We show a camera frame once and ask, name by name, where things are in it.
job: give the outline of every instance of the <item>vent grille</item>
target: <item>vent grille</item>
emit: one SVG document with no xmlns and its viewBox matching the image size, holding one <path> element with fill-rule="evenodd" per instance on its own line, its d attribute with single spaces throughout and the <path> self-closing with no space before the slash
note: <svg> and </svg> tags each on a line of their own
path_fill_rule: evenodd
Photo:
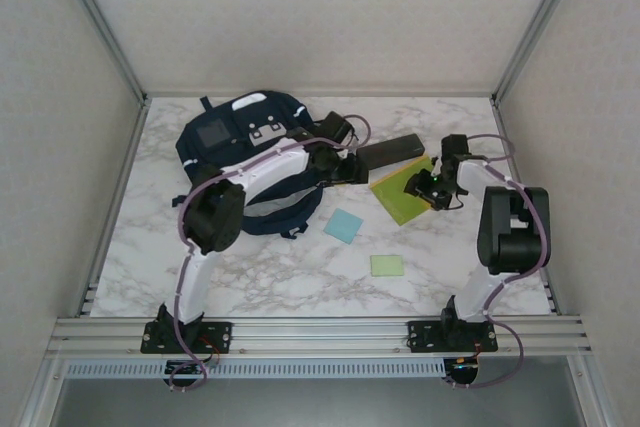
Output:
<svg viewBox="0 0 640 427">
<path fill-rule="evenodd" d="M 165 360 L 75 360 L 67 379 L 158 379 L 168 378 Z M 444 376 L 442 359 L 260 359 L 222 360 L 210 366 L 211 378 L 220 379 L 342 379 L 410 378 Z M 197 378 L 199 374 L 177 375 Z"/>
</svg>

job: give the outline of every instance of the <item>marble surface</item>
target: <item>marble surface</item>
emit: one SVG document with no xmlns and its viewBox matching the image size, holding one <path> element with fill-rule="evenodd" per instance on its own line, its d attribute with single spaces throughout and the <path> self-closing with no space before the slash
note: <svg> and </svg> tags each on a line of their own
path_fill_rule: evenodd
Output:
<svg viewBox="0 0 640 427">
<path fill-rule="evenodd" d="M 212 99 L 212 103 L 226 99 Z M 415 132 L 429 155 L 450 133 L 496 133 L 489 101 L 479 98 L 302 98 L 314 118 L 330 110 L 370 121 L 372 142 Z M 189 182 L 174 144 L 202 111 L 198 99 L 151 104 L 91 315 L 151 317 L 173 291 L 185 253 L 171 199 Z M 473 141 L 475 153 L 498 154 L 496 140 Z M 399 165 L 375 170 L 371 181 Z M 309 230 L 295 241 L 242 233 L 221 256 L 211 279 L 207 315 L 251 317 L 437 315 L 477 264 L 480 203 L 427 211 L 399 227 L 368 186 L 327 189 Z M 336 208 L 364 219 L 347 245 L 323 232 Z M 370 255 L 397 254 L 402 277 L 372 277 Z M 538 275 L 518 282 L 496 306 L 499 314 L 547 314 Z"/>
</svg>

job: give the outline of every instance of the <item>navy blue backpack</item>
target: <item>navy blue backpack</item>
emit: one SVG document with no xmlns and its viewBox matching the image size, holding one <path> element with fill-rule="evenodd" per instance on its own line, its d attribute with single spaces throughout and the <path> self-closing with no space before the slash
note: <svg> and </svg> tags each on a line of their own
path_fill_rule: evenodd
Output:
<svg viewBox="0 0 640 427">
<path fill-rule="evenodd" d="M 273 146 L 288 130 L 313 127 L 307 108 L 281 92 L 252 92 L 217 107 L 207 97 L 200 101 L 204 113 L 185 126 L 176 143 L 192 182 L 207 164 L 223 168 L 243 162 Z M 320 204 L 322 192 L 314 171 L 288 177 L 250 202 L 242 230 L 251 235 L 281 234 L 295 239 L 308 228 L 307 220 Z M 176 197 L 174 206 L 182 200 L 184 196 Z"/>
</svg>

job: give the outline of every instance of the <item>gray floor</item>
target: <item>gray floor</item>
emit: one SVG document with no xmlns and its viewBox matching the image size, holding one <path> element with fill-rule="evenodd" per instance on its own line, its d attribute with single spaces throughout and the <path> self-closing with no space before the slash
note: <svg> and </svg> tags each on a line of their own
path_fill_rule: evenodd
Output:
<svg viewBox="0 0 640 427">
<path fill-rule="evenodd" d="M 485 359 L 481 378 L 513 366 Z M 563 359 L 528 359 L 508 383 L 452 390 L 440 379 L 220 380 L 190 393 L 161 381 L 67 381 L 57 427 L 582 426 Z"/>
</svg>

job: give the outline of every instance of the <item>purple cable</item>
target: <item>purple cable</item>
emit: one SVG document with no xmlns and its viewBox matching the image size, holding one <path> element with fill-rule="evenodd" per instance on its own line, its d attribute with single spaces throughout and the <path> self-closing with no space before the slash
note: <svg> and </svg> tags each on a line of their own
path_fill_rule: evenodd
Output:
<svg viewBox="0 0 640 427">
<path fill-rule="evenodd" d="M 175 375 L 179 371 L 181 371 L 182 369 L 184 369 L 185 367 L 190 366 L 190 365 L 198 365 L 200 367 L 200 371 L 202 372 L 202 378 L 198 379 L 196 382 L 194 382 L 193 384 L 191 384 L 189 386 L 182 387 L 180 389 L 182 392 L 186 392 L 188 390 L 193 390 L 193 389 L 196 389 L 196 388 L 202 386 L 207 381 L 207 378 L 208 378 L 207 366 L 204 364 L 204 362 L 202 360 L 200 360 L 198 357 L 196 357 L 196 355 L 193 353 L 193 351 L 189 348 L 189 346 L 184 341 L 184 338 L 182 337 L 182 332 L 180 332 L 180 320 L 179 320 L 180 296 L 182 295 L 182 286 L 184 284 L 184 279 L 185 279 L 186 274 L 187 274 L 187 265 L 189 264 L 189 261 L 191 260 L 191 257 L 193 256 L 193 252 L 194 252 L 194 250 L 196 248 L 196 246 L 189 241 L 189 239 L 187 238 L 187 236 L 186 236 L 186 234 L 184 232 L 184 217 L 185 217 L 185 215 L 187 213 L 187 209 L 189 207 L 189 204 L 191 204 L 191 201 L 193 201 L 194 197 L 196 197 L 198 194 L 200 194 L 206 188 L 211 187 L 212 185 L 217 184 L 218 182 L 220 182 L 222 180 L 229 179 L 231 177 L 235 177 L 236 175 L 240 175 L 242 172 L 252 169 L 256 165 L 261 164 L 262 162 L 265 162 L 265 161 L 269 160 L 271 157 L 275 157 L 276 155 L 280 155 L 283 152 L 287 152 L 289 150 L 295 149 L 296 147 L 305 146 L 305 145 L 309 145 L 309 144 L 316 144 L 316 143 L 319 143 L 319 142 L 324 143 L 324 144 L 328 144 L 328 145 L 330 145 L 332 147 L 335 147 L 337 149 L 340 149 L 340 150 L 345 150 L 346 149 L 346 150 L 349 150 L 349 151 L 353 151 L 353 150 L 355 150 L 355 149 L 357 149 L 359 147 L 362 147 L 371 138 L 371 125 L 369 124 L 369 122 L 364 117 L 362 117 L 360 115 L 357 115 L 357 114 L 351 114 L 349 116 L 345 116 L 345 119 L 346 118 L 358 118 L 358 119 L 360 119 L 360 120 L 362 120 L 364 122 L 364 124 L 365 124 L 365 126 L 367 128 L 367 136 L 366 136 L 364 141 L 362 141 L 359 144 L 354 145 L 353 147 L 347 147 L 347 146 L 344 146 L 344 145 L 339 144 L 337 142 L 334 142 L 333 140 L 325 139 L 323 137 L 313 137 L 311 139 L 303 140 L 301 142 L 296 142 L 294 144 L 289 144 L 289 145 L 286 145 L 286 146 L 282 147 L 279 150 L 274 150 L 272 152 L 268 152 L 268 153 L 266 153 L 264 155 L 261 155 L 260 157 L 258 157 L 253 162 L 250 162 L 247 165 L 245 165 L 242 169 L 233 170 L 233 171 L 230 171 L 230 172 L 224 172 L 223 174 L 218 175 L 217 177 L 209 179 L 206 182 L 203 182 L 202 184 L 200 184 L 195 189 L 193 189 L 189 193 L 189 195 L 187 195 L 187 198 L 184 200 L 184 202 L 180 206 L 180 211 L 178 213 L 178 235 L 180 236 L 180 240 L 182 241 L 182 243 L 184 243 L 187 247 L 189 247 L 189 252 L 188 252 L 187 256 L 184 258 L 184 261 L 182 262 L 182 267 L 180 268 L 180 276 L 178 277 L 178 285 L 176 286 L 176 295 L 175 295 L 174 301 L 173 301 L 173 330 L 174 330 L 174 333 L 176 335 L 176 339 L 178 340 L 178 344 L 180 344 L 180 347 L 182 348 L 184 353 L 187 354 L 191 360 L 183 362 L 182 364 L 178 365 L 175 369 L 173 369 L 173 371 L 171 371 L 171 375 L 169 376 L 169 388 L 171 390 L 174 389 L 173 380 L 174 380 Z"/>
<path fill-rule="evenodd" d="M 498 135 L 498 134 L 477 134 L 477 135 L 468 136 L 467 140 L 484 139 L 484 138 L 500 139 L 507 146 L 506 155 L 502 155 L 500 157 L 493 157 L 491 159 L 487 159 L 487 162 L 499 162 L 501 160 L 512 159 L 513 158 L 513 154 L 516 153 L 516 146 L 513 145 L 513 142 L 511 142 L 506 137 L 503 137 L 502 135 Z"/>
<path fill-rule="evenodd" d="M 513 330 L 513 328 L 509 327 L 504 322 L 500 322 L 500 321 L 494 319 L 493 317 L 491 317 L 491 314 L 489 313 L 489 308 L 491 307 L 491 304 L 493 303 L 495 298 L 498 295 L 500 295 L 500 293 L 504 290 L 504 288 L 505 288 L 505 286 L 507 284 L 515 282 L 516 280 L 525 279 L 525 278 L 535 274 L 536 272 L 538 272 L 542 268 L 542 266 L 544 265 L 544 262 L 545 262 L 545 260 L 547 258 L 547 253 L 549 252 L 549 240 L 547 239 L 547 233 L 544 230 L 544 224 L 542 223 L 542 219 L 540 218 L 540 214 L 536 210 L 535 205 L 533 205 L 533 202 L 531 201 L 531 199 L 529 198 L 527 193 L 524 191 L 522 186 L 520 184 L 518 184 L 517 182 L 514 182 L 510 178 L 505 177 L 502 173 L 500 173 L 499 171 L 497 171 L 496 169 L 491 167 L 488 163 L 486 163 L 484 165 L 484 168 L 487 170 L 487 172 L 489 172 L 491 175 L 493 175 L 496 179 L 501 180 L 501 181 L 505 182 L 507 185 L 513 187 L 520 194 L 522 199 L 524 200 L 524 203 L 526 204 L 527 208 L 529 209 L 529 212 L 531 213 L 531 217 L 533 217 L 533 221 L 536 223 L 536 227 L 538 228 L 538 232 L 540 232 L 540 258 L 538 259 L 538 262 L 536 262 L 536 265 L 534 265 L 531 269 L 529 269 L 524 274 L 519 274 L 519 275 L 514 275 L 513 277 L 509 277 L 503 283 L 498 285 L 493 290 L 493 292 L 491 292 L 489 297 L 487 297 L 487 300 L 485 301 L 484 305 L 482 306 L 483 314 L 484 314 L 485 318 L 489 322 L 491 322 L 493 325 L 497 325 L 498 327 L 502 327 L 503 329 L 508 330 L 509 333 L 511 333 L 511 335 L 513 335 L 513 337 L 516 339 L 516 342 L 518 343 L 518 363 L 516 364 L 515 368 L 511 372 L 509 372 L 509 373 L 507 373 L 505 375 L 502 375 L 502 376 L 498 377 L 497 379 L 490 380 L 490 381 L 487 381 L 487 382 L 482 382 L 480 384 L 463 384 L 465 389 L 482 389 L 484 387 L 493 387 L 494 385 L 501 384 L 502 382 L 505 382 L 505 381 L 511 379 L 522 368 L 522 365 L 524 364 L 524 345 L 522 344 L 522 339 L 520 338 L 518 333 L 515 330 Z M 453 387 L 458 385 L 455 382 L 450 382 L 450 381 L 447 381 L 447 383 L 449 383 Z"/>
</svg>

